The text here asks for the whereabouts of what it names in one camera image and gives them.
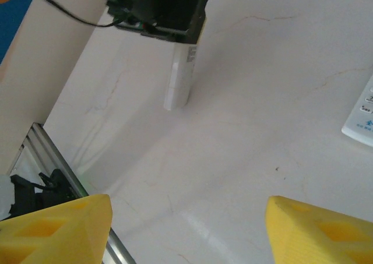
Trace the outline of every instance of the marble surface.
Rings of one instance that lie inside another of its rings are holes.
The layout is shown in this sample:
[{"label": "marble surface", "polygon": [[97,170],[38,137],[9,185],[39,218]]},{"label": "marble surface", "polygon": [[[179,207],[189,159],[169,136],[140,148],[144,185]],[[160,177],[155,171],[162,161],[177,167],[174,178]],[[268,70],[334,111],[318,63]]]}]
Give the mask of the marble surface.
[{"label": "marble surface", "polygon": [[185,108],[163,109],[172,44],[97,29],[45,124],[137,262],[273,263],[271,195],[372,220],[373,150],[340,129],[373,73],[373,1],[207,16]]}]

